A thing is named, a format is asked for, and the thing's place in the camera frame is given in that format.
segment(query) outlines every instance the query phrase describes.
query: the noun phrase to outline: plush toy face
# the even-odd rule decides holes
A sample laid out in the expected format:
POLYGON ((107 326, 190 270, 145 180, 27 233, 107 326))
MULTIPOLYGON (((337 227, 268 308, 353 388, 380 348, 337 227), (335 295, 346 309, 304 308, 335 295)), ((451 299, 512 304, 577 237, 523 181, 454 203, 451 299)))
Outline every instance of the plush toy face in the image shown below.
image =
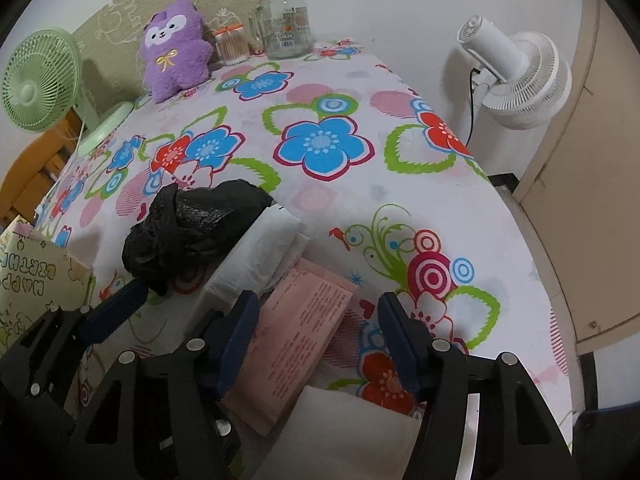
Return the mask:
POLYGON ((151 27, 145 34, 145 45, 161 45, 169 41, 176 32, 183 30, 187 23, 184 14, 176 14, 172 17, 163 28, 157 26, 151 27))
POLYGON ((190 0, 177 0, 158 12, 145 28, 140 51, 145 59, 155 59, 165 50, 183 42, 202 38, 202 17, 190 0))

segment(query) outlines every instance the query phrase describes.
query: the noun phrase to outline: cotton swab container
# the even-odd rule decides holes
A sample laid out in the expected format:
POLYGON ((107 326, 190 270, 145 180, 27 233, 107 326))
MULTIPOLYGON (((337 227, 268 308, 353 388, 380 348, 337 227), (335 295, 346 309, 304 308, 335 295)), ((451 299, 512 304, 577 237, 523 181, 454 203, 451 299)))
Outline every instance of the cotton swab container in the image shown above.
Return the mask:
POLYGON ((251 57, 241 24, 220 28, 213 33, 213 37, 216 38, 218 54, 226 66, 235 65, 251 57))

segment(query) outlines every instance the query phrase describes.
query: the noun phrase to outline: fan base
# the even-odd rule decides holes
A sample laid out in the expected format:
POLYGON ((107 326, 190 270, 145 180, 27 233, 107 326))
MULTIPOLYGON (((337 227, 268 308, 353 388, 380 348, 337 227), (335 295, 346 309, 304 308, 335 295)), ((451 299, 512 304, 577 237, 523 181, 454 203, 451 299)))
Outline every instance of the fan base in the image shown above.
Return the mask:
POLYGON ((103 115, 104 119, 100 125, 92 132, 86 132, 78 142, 76 153, 78 156, 87 156, 95 148, 100 146, 101 142, 106 139, 109 134, 122 124, 122 121, 133 111, 133 104, 122 102, 115 105, 103 115))

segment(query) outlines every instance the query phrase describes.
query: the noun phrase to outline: black power cord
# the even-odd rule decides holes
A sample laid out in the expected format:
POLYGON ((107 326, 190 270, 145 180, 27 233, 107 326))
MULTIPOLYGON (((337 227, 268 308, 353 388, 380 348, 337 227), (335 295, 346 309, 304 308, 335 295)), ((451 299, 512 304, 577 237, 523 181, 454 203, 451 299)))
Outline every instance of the black power cord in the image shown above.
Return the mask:
POLYGON ((474 132, 474 88, 472 78, 474 74, 479 74, 480 71, 477 68, 472 68, 471 72, 469 72, 469 99, 471 100, 471 128, 469 129, 469 136, 466 139, 465 146, 469 145, 469 141, 471 140, 471 134, 474 132))

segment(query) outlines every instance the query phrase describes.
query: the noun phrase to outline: pink envelope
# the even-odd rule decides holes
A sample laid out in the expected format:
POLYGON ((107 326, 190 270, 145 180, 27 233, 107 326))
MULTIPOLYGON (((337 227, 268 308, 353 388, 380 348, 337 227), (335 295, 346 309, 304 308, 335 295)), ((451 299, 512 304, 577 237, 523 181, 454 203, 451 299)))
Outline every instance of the pink envelope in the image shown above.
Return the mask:
POLYGON ((300 259, 261 307, 236 385, 223 402, 267 435, 334 336, 356 285, 300 259))

